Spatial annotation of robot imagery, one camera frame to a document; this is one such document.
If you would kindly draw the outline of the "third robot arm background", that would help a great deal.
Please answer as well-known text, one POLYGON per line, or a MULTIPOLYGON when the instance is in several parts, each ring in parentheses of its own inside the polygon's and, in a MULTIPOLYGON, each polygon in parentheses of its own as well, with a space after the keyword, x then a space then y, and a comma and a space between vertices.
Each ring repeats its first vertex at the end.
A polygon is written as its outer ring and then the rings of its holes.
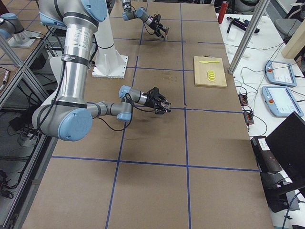
POLYGON ((14 13, 4 13, 0 16, 0 34, 4 39, 24 31, 19 18, 14 13))

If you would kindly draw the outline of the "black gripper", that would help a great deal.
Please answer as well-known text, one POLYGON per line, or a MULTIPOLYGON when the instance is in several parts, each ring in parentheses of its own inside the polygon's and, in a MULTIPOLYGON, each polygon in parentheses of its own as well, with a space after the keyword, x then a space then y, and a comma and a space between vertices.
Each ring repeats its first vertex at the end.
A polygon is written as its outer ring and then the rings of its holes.
POLYGON ((147 96, 145 106, 150 107, 156 114, 170 113, 171 110, 162 108, 161 105, 171 105, 171 103, 165 98, 165 96, 159 93, 159 88, 154 87, 148 92, 144 93, 147 96))
POLYGON ((161 37, 163 39, 164 35, 161 33, 161 31, 168 31, 169 27, 163 26, 160 23, 161 15, 155 14, 154 17, 150 16, 149 19, 150 19, 149 27, 154 31, 154 34, 157 37, 161 37))

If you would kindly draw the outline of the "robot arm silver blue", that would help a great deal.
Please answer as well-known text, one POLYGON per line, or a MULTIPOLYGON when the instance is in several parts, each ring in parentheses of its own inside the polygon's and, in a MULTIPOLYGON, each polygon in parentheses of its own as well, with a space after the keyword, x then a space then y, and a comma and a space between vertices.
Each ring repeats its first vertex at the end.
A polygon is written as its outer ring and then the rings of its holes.
POLYGON ((144 7, 138 7, 137 9, 134 8, 130 0, 122 0, 122 8, 122 18, 125 21, 140 19, 143 22, 146 31, 150 35, 156 35, 157 37, 161 37, 164 41, 167 40, 169 27, 163 26, 161 24, 160 14, 155 14, 154 16, 151 16, 147 13, 144 7))
POLYGON ((104 0, 42 0, 40 19, 43 25, 66 30, 64 52, 51 59, 58 87, 34 112, 32 124, 37 132, 64 141, 84 138, 94 118, 112 115, 130 122, 135 104, 162 115, 170 111, 170 103, 158 88, 147 92, 122 86, 120 103, 84 100, 87 71, 91 62, 91 47, 96 46, 94 76, 124 77, 127 56, 114 47, 107 3, 104 0))

